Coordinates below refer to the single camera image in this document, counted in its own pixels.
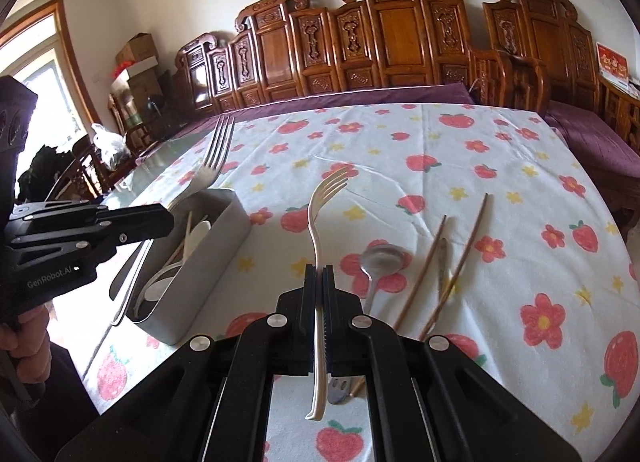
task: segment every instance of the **wooden window frame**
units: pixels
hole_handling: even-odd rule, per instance
[[[28,27],[50,15],[54,16],[56,32],[60,36],[63,54],[68,64],[68,68],[71,71],[70,80],[72,84],[67,85],[67,87],[69,89],[75,89],[76,94],[78,94],[76,97],[82,103],[82,106],[77,108],[78,110],[84,110],[90,123],[101,123],[102,121],[95,111],[94,103],[89,96],[89,91],[86,89],[86,85],[82,79],[78,60],[76,60],[76,53],[74,52],[74,48],[71,43],[71,36],[69,34],[69,26],[68,23],[66,23],[65,3],[63,0],[50,0],[10,25],[0,34],[0,47],[10,39],[15,38],[15,36],[19,35]]]

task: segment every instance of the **wooden chopstick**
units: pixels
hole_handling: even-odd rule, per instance
[[[415,279],[414,286],[409,292],[409,296],[407,296],[406,301],[404,302],[404,305],[400,310],[400,314],[398,315],[398,317],[394,321],[394,324],[392,325],[392,328],[395,331],[398,331],[398,329],[400,328],[400,325],[402,323],[402,320],[404,319],[404,316],[406,316],[406,313],[409,311],[409,307],[411,307],[411,304],[414,301],[415,295],[418,292],[418,288],[420,287],[420,285],[422,285],[422,280],[424,280],[424,276],[427,274],[427,270],[429,269],[429,264],[431,263],[431,260],[433,259],[433,256],[436,252],[438,241],[440,240],[440,236],[442,235],[442,231],[444,230],[444,224],[446,221],[447,221],[447,216],[443,215],[442,220],[440,221],[440,225],[438,226],[438,230],[436,231],[436,234],[433,237],[433,243],[431,244],[431,247],[429,248],[429,252],[427,253],[426,258],[424,259],[424,264],[422,265],[422,268],[420,270],[420,273],[418,274],[418,277]],[[358,382],[356,382],[351,392],[349,392],[349,395],[351,395],[351,397],[356,397],[360,393],[360,390],[364,386],[364,381],[365,381],[364,377],[358,378]]]
[[[425,340],[425,338],[427,337],[427,334],[429,333],[431,328],[433,328],[433,326],[435,325],[436,321],[438,320],[438,317],[440,316],[440,312],[444,307],[444,304],[447,302],[447,299],[449,299],[449,295],[451,294],[453,287],[456,285],[456,282],[458,281],[458,276],[460,275],[462,266],[465,264],[466,257],[469,255],[469,251],[471,251],[471,246],[473,245],[476,239],[476,233],[478,233],[478,228],[480,227],[480,222],[482,220],[482,214],[484,213],[484,208],[486,207],[488,198],[489,198],[489,194],[488,193],[484,194],[484,198],[482,199],[482,205],[480,206],[480,211],[478,211],[478,216],[476,217],[476,222],[474,223],[474,227],[471,230],[471,235],[469,236],[469,239],[466,241],[465,248],[462,251],[462,256],[460,256],[458,265],[456,265],[456,270],[453,272],[453,275],[449,280],[449,284],[447,285],[447,288],[442,293],[442,297],[440,298],[440,301],[436,305],[436,308],[433,310],[433,312],[431,313],[431,316],[427,320],[427,323],[422,328],[422,331],[420,332],[420,337],[418,338],[420,341]]]

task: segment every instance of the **strawberry print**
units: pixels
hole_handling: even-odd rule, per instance
[[[269,166],[267,166],[267,165],[255,166],[255,168],[251,170],[251,175],[261,175],[265,171],[267,171],[268,169],[269,169]]]
[[[489,235],[479,239],[474,248],[482,253],[482,261],[487,264],[490,264],[495,259],[503,259],[507,256],[502,250],[502,240],[494,240]]]
[[[300,121],[290,121],[288,123],[284,123],[284,125],[278,128],[278,134],[292,134],[293,132],[302,130],[308,124],[309,121],[307,121],[306,119],[301,119]]]
[[[544,293],[536,295],[534,305],[523,305],[520,318],[524,325],[524,343],[530,347],[538,346],[543,341],[551,350],[562,345],[562,330],[566,313],[559,303],[552,304]]]
[[[540,233],[540,236],[552,249],[564,247],[564,233],[555,229],[551,224],[545,226],[545,230]]]
[[[473,118],[465,116],[464,114],[442,114],[438,118],[438,121],[443,125],[452,128],[469,128],[475,123]]]
[[[636,335],[628,330],[616,334],[609,342],[604,354],[604,374],[600,382],[613,386],[613,407],[620,406],[633,388],[638,375],[638,342]]]
[[[247,312],[234,318],[228,327],[226,327],[225,337],[239,336],[244,329],[251,325],[255,320],[268,316],[266,312]]]
[[[373,240],[371,243],[369,243],[367,249],[379,244],[388,244],[388,242],[386,240]],[[409,253],[405,252],[402,269],[407,268],[411,261],[412,256]],[[354,277],[353,282],[351,282],[351,292],[354,295],[360,296],[361,298],[367,296],[367,290],[369,289],[369,279],[360,268],[360,255],[356,253],[345,255],[340,261],[340,269],[347,276]],[[386,293],[399,293],[405,287],[406,278],[401,273],[383,277],[378,282],[378,288],[382,291],[385,291]]]
[[[258,224],[258,226],[263,225],[273,216],[273,213],[269,211],[268,208],[262,207],[256,213],[251,213],[249,215],[249,221],[251,224]]]
[[[487,165],[478,165],[474,167],[474,172],[480,179],[495,179],[498,173]]]
[[[118,397],[127,385],[127,367],[129,360],[121,361],[116,355],[113,345],[109,354],[104,358],[98,368],[97,383],[98,393],[104,400],[113,400]]]
[[[284,152],[285,150],[289,150],[289,143],[283,143],[281,145],[276,145],[274,147],[271,147],[271,150],[269,150],[269,153],[281,153],[281,152]]]
[[[465,145],[467,150],[473,150],[478,153],[485,153],[489,149],[482,141],[466,141]]]
[[[420,213],[424,209],[424,198],[420,195],[407,195],[398,200],[396,207],[403,209],[409,215]]]
[[[391,134],[391,138],[394,141],[406,141],[409,137],[411,136],[406,132],[394,132],[393,134]]]
[[[456,347],[462,350],[468,357],[473,359],[478,366],[482,366],[486,363],[486,356],[480,355],[478,344],[470,337],[463,336],[462,334],[445,334],[445,337],[451,341]]]
[[[406,166],[412,171],[424,171],[425,173],[431,168],[442,166],[435,157],[430,155],[410,155],[406,159]]]
[[[347,125],[340,125],[338,127],[338,130],[345,134],[347,132],[351,132],[351,133],[355,133],[355,132],[359,132],[361,128],[364,128],[364,125],[361,125],[360,123],[348,123]]]
[[[309,224],[306,208],[308,204],[302,207],[288,207],[285,214],[280,218],[280,225],[285,231],[292,233],[302,233],[306,231]]]
[[[195,176],[196,176],[196,171],[194,169],[191,169],[190,171],[185,173],[183,176],[181,176],[180,179],[178,179],[178,185],[183,186],[187,184],[187,182],[190,182],[191,179],[193,179]]]
[[[228,171],[231,171],[232,169],[236,169],[239,165],[240,163],[238,163],[237,161],[229,161],[228,163],[225,163],[225,166],[222,167],[220,173],[226,173]]]
[[[316,436],[316,449],[326,462],[349,462],[364,448],[362,428],[343,428],[336,420],[321,429]]]
[[[160,346],[160,342],[154,338],[153,336],[149,336],[149,334],[146,335],[146,346],[154,348],[154,349],[158,349],[158,347]]]
[[[571,224],[569,229],[572,230],[575,243],[582,249],[590,253],[598,252],[598,237],[591,226],[587,226],[582,220],[578,220],[578,224]]]
[[[533,139],[534,141],[540,141],[538,134],[536,134],[533,130],[529,130],[528,128],[519,128],[516,130],[516,134],[522,135],[525,139]]]
[[[565,177],[564,175],[558,175],[558,179],[562,182],[562,187],[568,192],[575,193],[578,197],[584,198],[584,192],[586,191],[584,186],[579,184],[574,177]]]
[[[326,172],[324,172],[322,174],[322,178],[326,179],[334,171],[336,171],[337,169],[340,169],[340,168],[344,168],[345,166],[347,168],[347,171],[345,172],[345,175],[347,177],[355,177],[356,175],[359,174],[359,171],[357,171],[355,166],[353,166],[351,163],[334,163],[333,165],[331,165],[331,168],[329,169],[329,171],[326,171]]]

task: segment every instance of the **silver screw head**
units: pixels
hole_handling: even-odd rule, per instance
[[[433,336],[429,338],[429,346],[433,350],[443,352],[443,350],[449,348],[449,340],[443,336]]]
[[[369,327],[371,327],[372,323],[373,322],[371,321],[371,318],[369,316],[365,316],[365,315],[355,316],[351,320],[351,324],[355,328],[369,328]]]
[[[287,316],[284,314],[271,314],[267,318],[267,325],[273,328],[284,327],[287,324]]]
[[[211,340],[206,336],[196,336],[191,341],[189,341],[189,346],[191,350],[195,350],[196,352],[202,352],[206,350],[211,345]]]

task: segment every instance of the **cardboard box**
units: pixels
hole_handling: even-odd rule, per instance
[[[147,33],[138,33],[116,55],[116,62],[118,65],[124,62],[141,62],[151,56],[158,57],[153,36]]]

